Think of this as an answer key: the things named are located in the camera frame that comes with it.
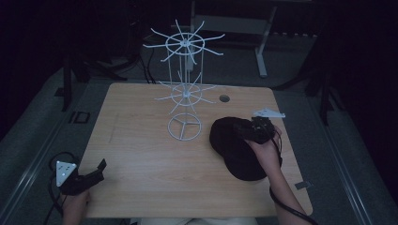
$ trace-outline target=rotating display stand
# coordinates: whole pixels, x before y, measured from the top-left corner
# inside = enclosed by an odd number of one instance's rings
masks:
[[[188,33],[182,32],[178,22],[176,21],[176,27],[179,33],[171,36],[166,36],[151,29],[153,33],[165,37],[166,41],[161,45],[144,45],[146,48],[165,47],[167,49],[167,57],[162,59],[161,62],[167,61],[168,63],[170,82],[160,82],[160,84],[169,87],[171,89],[171,93],[168,97],[160,97],[156,99],[164,100],[171,98],[173,100],[176,105],[170,111],[170,114],[172,114],[178,107],[184,107],[184,112],[174,115],[167,126],[170,135],[180,141],[192,140],[196,138],[202,130],[200,119],[189,112],[192,111],[193,113],[196,113],[194,105],[202,100],[208,103],[215,103],[203,98],[203,91],[215,87],[215,85],[206,85],[206,88],[203,87],[203,64],[205,51],[216,55],[222,55],[222,53],[214,52],[206,48],[206,42],[212,39],[222,38],[224,35],[209,38],[200,37],[197,33],[203,27],[204,23],[205,22],[202,22],[194,33]],[[194,76],[193,72],[189,69],[189,63],[198,65],[194,56],[199,53],[201,56],[199,62],[200,71],[196,76]],[[172,71],[173,69],[171,66],[171,59],[175,58],[173,56],[177,56],[178,59],[178,69],[176,72]],[[179,82],[173,82],[173,73],[178,75]],[[195,131],[187,134],[186,130],[188,127],[194,127]]]

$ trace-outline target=dark background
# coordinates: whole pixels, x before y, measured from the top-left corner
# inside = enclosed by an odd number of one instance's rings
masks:
[[[216,8],[206,4],[202,8]],[[3,0],[0,10],[1,139],[45,81],[62,67],[66,53],[78,50],[103,62],[137,53],[148,27],[167,33],[174,19],[188,25],[191,6],[189,1],[161,0]],[[332,84],[398,202],[396,11],[395,1],[368,0],[344,7],[286,5],[279,8],[272,31],[292,35],[305,30],[323,36],[318,44],[325,48],[338,44],[331,62],[325,57],[329,52],[318,50],[311,52],[318,59],[310,65],[320,67],[325,64],[322,59],[332,64]],[[334,21],[328,31],[322,30],[325,15]]]

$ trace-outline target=hat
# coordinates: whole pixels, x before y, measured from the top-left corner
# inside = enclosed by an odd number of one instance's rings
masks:
[[[210,144],[225,162],[228,171],[237,179],[256,181],[267,175],[258,162],[254,151],[234,131],[234,125],[251,128],[252,122],[236,117],[224,117],[216,120],[210,130]]]

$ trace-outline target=wooden tabletop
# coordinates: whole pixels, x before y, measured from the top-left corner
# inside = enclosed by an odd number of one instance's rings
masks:
[[[79,173],[97,168],[105,158],[105,180],[91,188],[89,218],[224,218],[276,215],[267,179],[246,182],[226,169],[208,140],[212,123],[225,116],[251,119],[265,107],[278,111],[268,88],[215,86],[191,107],[177,107],[171,89],[160,84],[114,83],[103,102]],[[221,102],[220,95],[230,97]],[[173,138],[172,116],[188,112],[202,123],[191,141]],[[283,120],[271,119],[283,131],[283,173],[304,210],[313,211]]]

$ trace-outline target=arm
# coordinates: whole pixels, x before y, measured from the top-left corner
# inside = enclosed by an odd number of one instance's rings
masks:
[[[275,126],[276,131],[282,134],[281,130]],[[275,135],[274,141],[279,143],[279,135]],[[306,215],[302,209],[290,186],[287,184],[286,179],[281,171],[281,166],[278,160],[278,149],[275,147],[272,141],[265,142],[263,144],[258,144],[252,141],[246,141],[248,145],[252,148],[255,155],[257,156],[260,165],[263,167],[264,171],[268,176],[268,180],[271,189],[275,196],[285,205],[299,211],[300,213]],[[276,212],[278,215],[278,220],[280,224],[310,224],[304,219],[297,217],[290,212],[282,209],[278,204],[275,203]]]
[[[76,196],[62,195],[64,201],[62,208],[64,210],[63,225],[79,225],[84,218],[87,204],[90,201],[90,192],[85,190]]]

